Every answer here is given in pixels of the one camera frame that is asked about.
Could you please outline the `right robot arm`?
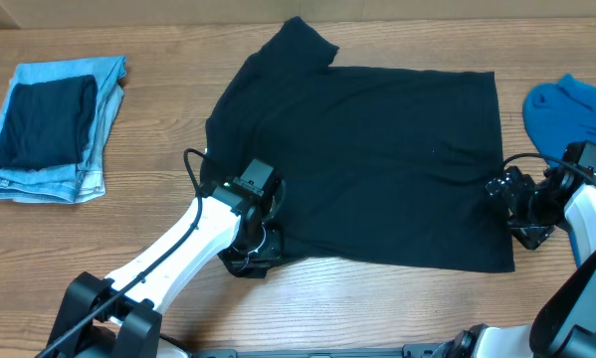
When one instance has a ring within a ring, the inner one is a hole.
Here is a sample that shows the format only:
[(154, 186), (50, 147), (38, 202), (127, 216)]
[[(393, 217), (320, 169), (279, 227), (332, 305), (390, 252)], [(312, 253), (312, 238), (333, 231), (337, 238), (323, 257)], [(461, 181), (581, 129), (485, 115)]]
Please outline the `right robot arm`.
[(486, 186), (509, 211), (507, 227), (526, 249), (554, 230), (570, 235), (574, 269), (534, 320), (522, 326), (475, 325), (435, 345), (431, 357), (596, 357), (596, 143), (572, 142), (547, 156), (535, 182), (513, 157)]

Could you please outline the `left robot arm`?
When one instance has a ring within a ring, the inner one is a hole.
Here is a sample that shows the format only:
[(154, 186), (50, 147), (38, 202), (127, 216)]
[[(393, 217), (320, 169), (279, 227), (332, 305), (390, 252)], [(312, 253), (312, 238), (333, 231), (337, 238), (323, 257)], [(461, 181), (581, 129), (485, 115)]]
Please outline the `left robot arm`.
[(188, 356), (162, 336), (164, 313), (217, 256), (234, 275), (265, 271), (279, 259), (282, 235), (271, 220), (285, 187), (260, 160), (223, 182), (196, 183), (186, 213), (142, 254), (104, 278), (84, 271), (70, 283), (41, 356)]

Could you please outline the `black t-shirt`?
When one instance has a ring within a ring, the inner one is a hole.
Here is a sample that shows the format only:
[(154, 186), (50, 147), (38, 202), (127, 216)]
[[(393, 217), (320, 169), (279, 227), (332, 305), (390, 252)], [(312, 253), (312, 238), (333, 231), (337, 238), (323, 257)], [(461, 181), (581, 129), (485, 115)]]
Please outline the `black t-shirt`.
[(207, 119), (202, 179), (256, 159), (278, 170), (287, 261), (513, 271), (506, 207), (486, 191), (502, 164), (494, 75), (338, 67), (336, 54), (287, 20)]

